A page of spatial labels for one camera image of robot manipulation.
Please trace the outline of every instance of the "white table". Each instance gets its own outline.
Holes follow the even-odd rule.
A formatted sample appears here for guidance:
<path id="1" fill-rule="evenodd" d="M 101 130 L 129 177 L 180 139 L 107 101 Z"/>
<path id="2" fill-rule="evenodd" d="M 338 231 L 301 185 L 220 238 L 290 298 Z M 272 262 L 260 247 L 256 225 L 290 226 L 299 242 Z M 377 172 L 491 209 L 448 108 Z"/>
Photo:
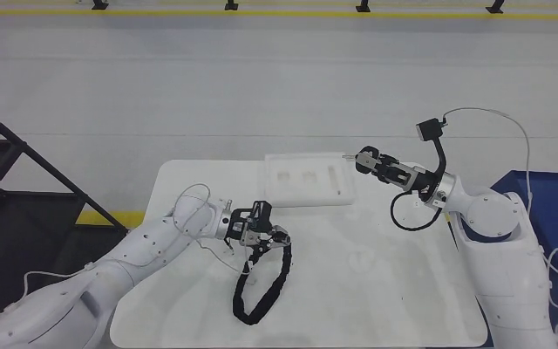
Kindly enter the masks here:
<path id="1" fill-rule="evenodd" d="M 251 208 L 259 194 L 262 161 L 169 161 L 157 177 L 146 220 L 162 216 L 188 185 L 206 183 L 212 198 Z M 273 209 L 272 223 L 293 241 L 293 265 L 282 295 L 258 325 L 232 314 L 238 275 L 193 244 L 119 303 L 111 327 L 127 348 L 479 346 L 487 337 L 477 301 L 443 218 L 406 232 L 391 222 L 399 192 L 354 172 L 352 206 Z M 433 211 L 416 197 L 398 202 L 408 226 Z M 203 243 L 242 267 L 222 241 Z M 244 299 L 251 310 L 278 275 L 282 251 L 255 268 Z"/>

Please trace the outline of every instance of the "yellow floor line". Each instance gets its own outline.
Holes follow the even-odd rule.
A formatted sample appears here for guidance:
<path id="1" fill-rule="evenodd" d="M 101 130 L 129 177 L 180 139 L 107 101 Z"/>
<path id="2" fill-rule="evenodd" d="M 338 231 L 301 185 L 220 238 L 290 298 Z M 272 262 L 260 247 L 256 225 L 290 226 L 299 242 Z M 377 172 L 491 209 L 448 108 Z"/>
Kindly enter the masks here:
<path id="1" fill-rule="evenodd" d="M 57 9 L 11 9 L 0 10 L 0 16 L 115 16 L 115 17 L 170 17 L 170 16 L 261 16 L 261 17 L 386 17 L 386 18 L 473 18 L 558 20 L 558 14 L 539 13 L 445 13 L 445 12 L 335 12 L 295 10 L 57 10 Z"/>
<path id="2" fill-rule="evenodd" d="M 251 6 L 353 6 L 354 1 L 332 1 L 332 0 L 299 0 L 299 1 L 284 1 L 284 0 L 238 0 L 240 4 L 249 4 Z M 1 5 L 75 5 L 75 0 L 0 0 Z M 153 3 L 144 3 L 144 6 L 189 6 L 189 5 L 220 5 L 223 4 L 222 0 L 159 0 Z M 370 2 L 370 7 L 392 7 L 392 8 L 484 8 L 486 3 L 383 3 L 383 2 Z M 558 9 L 558 4 L 553 3 L 505 3 L 506 9 Z"/>
<path id="3" fill-rule="evenodd" d="M 146 215 L 146 213 L 142 211 L 112 211 L 109 213 L 127 228 L 136 228 L 139 226 Z M 79 215 L 77 224 L 111 225 L 97 211 L 83 211 L 81 215 Z"/>

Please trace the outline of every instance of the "wire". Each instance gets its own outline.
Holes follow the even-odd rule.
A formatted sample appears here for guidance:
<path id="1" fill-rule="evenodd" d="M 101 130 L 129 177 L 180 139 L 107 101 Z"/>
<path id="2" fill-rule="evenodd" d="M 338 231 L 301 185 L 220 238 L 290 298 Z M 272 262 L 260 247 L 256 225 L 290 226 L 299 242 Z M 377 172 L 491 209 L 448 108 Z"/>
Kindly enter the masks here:
<path id="1" fill-rule="evenodd" d="M 550 280 L 550 268 L 552 268 L 552 270 L 557 271 L 556 268 L 552 265 L 552 257 L 555 256 L 556 252 L 558 252 L 558 249 L 554 249 L 551 253 L 550 256 L 548 256 L 548 260 L 545 258 L 545 261 L 547 261 L 547 273 L 548 273 L 548 280 Z M 552 299 L 552 294 L 550 293 L 550 290 L 548 290 L 548 301 L 550 302 L 550 304 L 554 307 L 554 308 L 558 308 L 558 305 L 555 303 L 555 301 Z"/>
<path id="2" fill-rule="evenodd" d="M 209 252 L 211 252 L 211 253 L 215 256 L 215 258 L 217 258 L 217 260 L 219 260 L 219 262 L 221 262 L 221 263 L 227 265 L 230 269 L 236 271 L 237 273 L 239 273 L 239 274 L 241 274 L 241 275 L 248 275 L 248 274 L 250 273 L 250 272 L 246 272 L 246 273 L 245 273 L 245 272 L 243 272 L 243 271 L 241 271 L 241 270 L 236 269 L 234 266 L 232 266 L 232 265 L 230 265 L 229 263 L 223 261 L 223 260 L 222 260 L 219 256 L 217 256 L 217 254 L 216 254 L 213 250 L 211 250 L 208 246 L 203 246 L 203 245 L 201 245 L 200 240 L 196 239 L 195 241 L 200 245 L 200 248 L 201 248 L 202 250 L 208 250 Z"/>
<path id="3" fill-rule="evenodd" d="M 182 196 L 183 196 L 188 190 L 190 190 L 190 189 L 193 188 L 193 187 L 204 187 L 205 189 L 208 190 L 208 196 L 206 197 L 206 201 L 204 201 L 203 204 L 202 204 L 199 208 L 197 208 L 197 209 L 195 210 L 195 212 L 194 212 L 190 217 L 188 217 L 188 219 L 184 222 L 184 225 L 182 226 L 182 229 L 180 229 L 180 228 L 178 227 L 178 225 L 176 225 L 176 223 L 178 223 L 178 221 L 174 218 L 174 214 L 176 213 L 176 206 L 178 206 L 178 202 L 180 201 L 180 199 L 182 198 Z M 180 193 L 180 195 L 178 195 L 178 197 L 176 198 L 176 202 L 174 202 L 174 206 L 173 206 L 173 224 L 174 224 L 174 227 L 175 227 L 180 233 L 186 234 L 186 231 L 184 231 L 184 228 L 186 228 L 186 224 L 187 224 L 188 222 L 190 222 L 190 220 L 192 219 L 192 217 L 194 217 L 195 214 L 198 213 L 198 211 L 200 211 L 200 209 L 202 209 L 205 205 L 208 204 L 208 201 L 209 201 L 209 198 L 210 198 L 210 197 L 211 197 L 211 189 L 210 189 L 210 188 L 208 187 L 208 185 L 205 184 L 205 183 L 195 183 L 195 184 L 192 184 L 191 186 L 189 186 L 188 188 L 182 190 L 182 192 Z"/>
<path id="4" fill-rule="evenodd" d="M 410 195 L 412 193 L 411 190 L 409 191 L 405 191 L 403 193 L 399 193 L 397 195 L 395 195 L 395 197 L 393 198 L 393 200 L 391 200 L 391 206 L 390 206 L 390 215 L 391 215 L 391 220 L 393 221 L 393 224 L 397 225 L 398 228 L 406 230 L 406 231 L 419 231 L 422 229 L 426 229 L 428 227 L 430 227 L 431 225 L 434 224 L 434 222 L 436 222 L 436 220 L 439 217 L 439 214 L 442 213 L 442 209 L 437 209 L 436 213 L 434 214 L 434 216 L 432 217 L 432 220 L 430 222 L 428 222 L 425 225 L 421 225 L 420 227 L 413 227 L 413 228 L 409 228 L 409 227 L 404 227 L 403 225 L 401 225 L 398 220 L 395 218 L 395 214 L 393 213 L 393 209 L 395 208 L 395 202 L 397 200 L 399 200 L 399 198 L 401 196 L 405 196 L 405 195 Z"/>
<path id="5" fill-rule="evenodd" d="M 457 112 L 459 110 L 480 110 L 482 112 L 489 112 L 492 114 L 496 114 L 501 116 L 502 118 L 506 118 L 510 121 L 512 121 L 515 125 L 517 125 L 521 131 L 523 132 L 523 135 L 525 136 L 525 141 L 527 143 L 527 164 L 525 166 L 525 177 L 527 180 L 527 215 L 530 216 L 531 215 L 531 204 L 533 203 L 533 192 L 531 191 L 531 179 L 529 176 L 529 162 L 530 162 L 530 158 L 531 158 L 531 145 L 529 144 L 529 137 L 527 136 L 527 132 L 525 131 L 525 128 L 523 128 L 523 126 L 519 123 L 519 121 L 517 121 L 516 119 L 512 118 L 510 115 L 503 113 L 501 111 L 495 110 L 495 109 L 485 109 L 485 108 L 478 108 L 476 106 L 463 106 L 461 108 L 455 108 L 452 109 L 448 112 L 445 112 L 444 115 L 442 116 L 442 120 L 444 122 L 444 125 L 447 123 L 446 122 L 446 116 L 450 113 L 453 112 Z"/>
<path id="6" fill-rule="evenodd" d="M 191 188 L 193 188 L 193 187 L 204 187 L 205 189 L 208 190 L 208 196 L 206 197 L 206 200 L 203 202 L 203 204 L 202 204 L 199 208 L 197 208 L 197 209 L 195 210 L 195 212 L 194 212 L 190 217 L 188 217 L 188 219 L 187 219 L 187 220 L 184 222 L 184 224 L 182 225 L 182 229 L 180 229 L 180 228 L 178 227 L 178 225 L 177 225 L 178 221 L 174 218 L 174 214 L 176 213 L 176 206 L 178 206 L 178 202 L 180 201 L 180 199 L 182 198 L 182 196 L 184 196 L 184 194 L 185 194 L 189 189 L 191 189 Z M 198 211 L 199 211 L 200 209 L 202 209 L 205 205 L 208 204 L 209 198 L 210 198 L 210 197 L 211 197 L 211 189 L 210 189 L 209 186 L 208 186 L 207 184 L 205 184 L 205 183 L 195 183 L 195 184 L 192 184 L 192 185 L 189 186 L 188 188 L 182 190 L 182 192 L 180 193 L 180 195 L 178 195 L 178 197 L 176 198 L 176 202 L 174 202 L 174 207 L 173 207 L 173 225 L 174 225 L 174 227 L 175 227 L 181 234 L 189 235 L 189 234 L 187 234 L 187 232 L 185 231 L 186 224 L 192 219 L 192 217 L 195 216 L 196 213 L 198 213 Z M 217 258 L 217 260 L 218 260 L 219 262 L 223 263 L 224 265 L 228 266 L 230 269 L 232 269 L 232 270 L 234 270 L 234 271 L 236 271 L 236 272 L 238 272 L 238 273 L 240 273 L 240 274 L 242 274 L 242 275 L 248 275 L 248 274 L 250 273 L 251 270 L 250 270 L 248 273 L 244 273 L 243 271 L 238 270 L 238 269 L 236 269 L 234 266 L 232 266 L 232 265 L 230 265 L 229 263 L 223 261 L 219 256 L 217 256 L 217 254 L 216 254 L 213 250 L 211 250 L 211 249 L 210 249 L 209 247 L 207 247 L 207 246 L 203 246 L 203 245 L 200 243 L 199 239 L 200 239 L 200 238 L 198 237 L 198 238 L 195 238 L 194 240 L 198 243 L 198 245 L 200 245 L 200 248 L 201 248 L 202 250 L 208 250 L 209 252 L 211 252 L 211 253 L 214 255 L 214 257 Z M 247 251 L 246 245 L 244 245 L 244 254 L 246 255 L 246 263 L 248 263 L 248 251 Z"/>
<path id="7" fill-rule="evenodd" d="M 82 272 L 84 272 L 85 269 L 76 271 L 73 274 L 68 274 L 68 275 L 64 275 L 64 274 L 55 274 L 55 273 L 51 273 L 48 271 L 28 271 L 24 274 L 24 294 L 23 296 L 16 302 L 19 303 L 22 300 L 24 300 L 25 297 L 27 297 L 27 293 L 29 292 L 29 283 L 27 282 L 27 277 L 31 274 L 40 274 L 40 275 L 47 275 L 49 277 L 64 277 L 64 278 L 68 278 L 68 277 L 75 277 L 77 274 L 80 274 Z"/>

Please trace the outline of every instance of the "robotic arm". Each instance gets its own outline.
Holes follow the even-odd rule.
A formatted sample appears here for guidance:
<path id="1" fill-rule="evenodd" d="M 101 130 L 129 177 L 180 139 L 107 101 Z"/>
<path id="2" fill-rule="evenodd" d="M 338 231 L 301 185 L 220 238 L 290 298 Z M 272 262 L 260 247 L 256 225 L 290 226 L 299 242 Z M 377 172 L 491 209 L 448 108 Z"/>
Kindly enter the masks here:
<path id="1" fill-rule="evenodd" d="M 181 195 L 173 212 L 141 224 L 75 277 L 8 306 L 0 313 L 0 347 L 96 348 L 127 292 L 197 239 L 240 240 L 260 253 L 290 246 L 286 231 L 269 222 L 268 203 L 233 212 L 231 203 L 222 207 L 197 195 Z"/>
<path id="2" fill-rule="evenodd" d="M 443 126 L 437 119 L 417 125 L 420 139 L 432 140 L 436 146 L 436 171 L 410 168 L 374 147 L 358 153 L 357 170 L 405 191 L 391 203 L 391 218 L 402 229 L 420 230 L 441 212 L 449 214 L 457 248 L 497 349 L 555 349 L 548 315 L 548 274 L 523 202 L 515 193 L 501 195 L 490 188 L 466 187 L 457 175 L 446 173 L 439 141 Z M 418 191 L 421 201 L 437 212 L 423 227 L 403 227 L 393 214 L 395 201 L 412 191 Z"/>

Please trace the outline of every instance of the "white foam block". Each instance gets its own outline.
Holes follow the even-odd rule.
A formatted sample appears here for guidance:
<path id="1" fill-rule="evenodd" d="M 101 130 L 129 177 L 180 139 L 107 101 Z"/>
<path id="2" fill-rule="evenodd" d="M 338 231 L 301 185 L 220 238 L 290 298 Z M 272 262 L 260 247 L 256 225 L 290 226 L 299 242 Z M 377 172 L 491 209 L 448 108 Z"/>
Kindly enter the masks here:
<path id="1" fill-rule="evenodd" d="M 355 201 L 344 153 L 267 154 L 264 197 L 275 207 L 338 206 Z"/>

